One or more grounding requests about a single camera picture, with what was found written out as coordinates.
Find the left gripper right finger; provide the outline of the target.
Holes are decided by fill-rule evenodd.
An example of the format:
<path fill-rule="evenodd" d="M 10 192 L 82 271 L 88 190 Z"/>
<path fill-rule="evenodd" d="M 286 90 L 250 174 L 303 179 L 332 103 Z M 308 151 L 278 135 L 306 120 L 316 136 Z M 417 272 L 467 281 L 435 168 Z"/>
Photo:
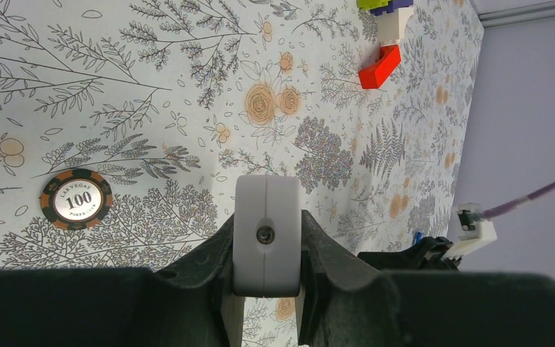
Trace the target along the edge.
<path fill-rule="evenodd" d="M 555 346 L 555 280 L 531 273 L 377 270 L 302 217 L 298 343 Z"/>

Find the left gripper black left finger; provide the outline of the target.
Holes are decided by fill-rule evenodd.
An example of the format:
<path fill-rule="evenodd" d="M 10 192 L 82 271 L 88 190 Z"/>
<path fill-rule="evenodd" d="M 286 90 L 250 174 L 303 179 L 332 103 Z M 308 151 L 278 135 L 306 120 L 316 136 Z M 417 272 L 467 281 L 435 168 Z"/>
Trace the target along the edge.
<path fill-rule="evenodd" d="M 232 229 L 158 271 L 0 270 L 0 346 L 227 346 Z"/>

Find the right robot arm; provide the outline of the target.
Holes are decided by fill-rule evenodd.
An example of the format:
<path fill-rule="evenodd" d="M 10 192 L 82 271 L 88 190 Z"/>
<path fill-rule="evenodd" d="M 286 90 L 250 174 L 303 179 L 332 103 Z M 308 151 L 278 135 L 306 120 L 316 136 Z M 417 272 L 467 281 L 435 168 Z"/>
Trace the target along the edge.
<path fill-rule="evenodd" d="M 357 258 L 377 270 L 458 270 L 462 257 L 446 256 L 452 246 L 443 236 L 425 236 L 400 252 L 359 252 Z"/>

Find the blue plastic piece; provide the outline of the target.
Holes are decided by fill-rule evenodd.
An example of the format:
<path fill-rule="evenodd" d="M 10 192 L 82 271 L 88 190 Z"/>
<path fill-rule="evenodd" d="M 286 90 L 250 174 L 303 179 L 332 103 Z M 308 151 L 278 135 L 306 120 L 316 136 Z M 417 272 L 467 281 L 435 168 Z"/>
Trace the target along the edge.
<path fill-rule="evenodd" d="M 413 244 L 417 244 L 424 237 L 424 233 L 416 232 L 413 238 Z"/>

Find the floral patterned mat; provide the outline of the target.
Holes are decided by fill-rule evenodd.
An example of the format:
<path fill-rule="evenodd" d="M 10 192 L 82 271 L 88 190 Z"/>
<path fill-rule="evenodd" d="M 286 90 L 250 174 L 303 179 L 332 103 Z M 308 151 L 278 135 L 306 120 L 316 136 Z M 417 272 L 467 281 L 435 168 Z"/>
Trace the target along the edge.
<path fill-rule="evenodd" d="M 364 90 L 381 43 L 354 1 L 0 1 L 0 270 L 158 271 L 247 174 L 297 177 L 352 253 L 445 235 L 483 25 L 414 6 Z"/>

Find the red orange block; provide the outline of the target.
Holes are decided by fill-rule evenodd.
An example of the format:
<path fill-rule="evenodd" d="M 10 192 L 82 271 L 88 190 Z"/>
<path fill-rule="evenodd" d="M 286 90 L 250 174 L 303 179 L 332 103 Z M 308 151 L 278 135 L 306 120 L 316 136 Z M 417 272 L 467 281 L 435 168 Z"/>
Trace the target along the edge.
<path fill-rule="evenodd" d="M 399 45 L 379 48 L 379 60 L 360 70 L 358 77 L 364 90 L 379 89 L 402 61 Z"/>

